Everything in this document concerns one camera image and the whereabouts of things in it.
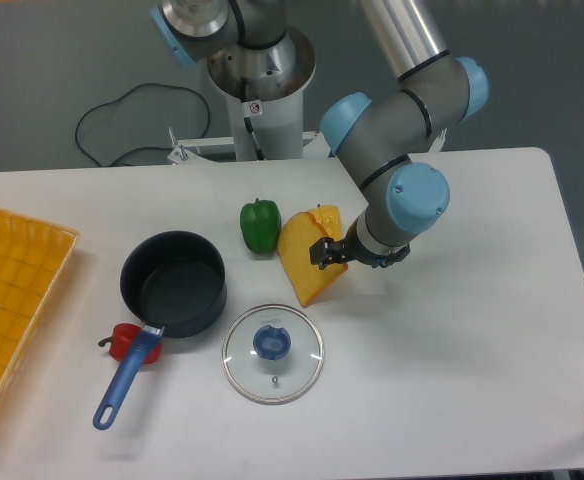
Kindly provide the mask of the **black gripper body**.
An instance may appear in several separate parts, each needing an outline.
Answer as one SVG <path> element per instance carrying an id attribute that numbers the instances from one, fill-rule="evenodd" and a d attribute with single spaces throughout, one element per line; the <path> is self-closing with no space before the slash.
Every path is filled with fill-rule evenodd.
<path id="1" fill-rule="evenodd" d="M 400 247 L 380 244 L 365 222 L 354 222 L 338 242 L 335 258 L 345 263 L 356 261 L 372 268 L 387 268 L 402 262 L 410 253 L 410 244 Z"/>

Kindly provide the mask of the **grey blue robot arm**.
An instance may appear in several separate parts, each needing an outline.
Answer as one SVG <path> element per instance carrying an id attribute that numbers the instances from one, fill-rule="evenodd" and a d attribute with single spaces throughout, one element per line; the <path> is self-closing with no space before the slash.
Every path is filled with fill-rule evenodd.
<path id="1" fill-rule="evenodd" d="M 489 95 L 483 69 L 454 58 L 420 1 L 366 1 L 372 26 L 398 82 L 380 102 L 354 93 L 320 122 L 335 155 L 367 206 L 336 240 L 308 250 L 325 268 L 357 261 L 387 267 L 446 211 L 450 192 L 436 169 L 410 153 L 480 110 Z M 316 68 L 313 47 L 289 25 L 282 1 L 163 1 L 151 18 L 173 58 L 198 61 L 225 96 L 238 160 L 293 159 L 303 149 L 303 92 Z"/>

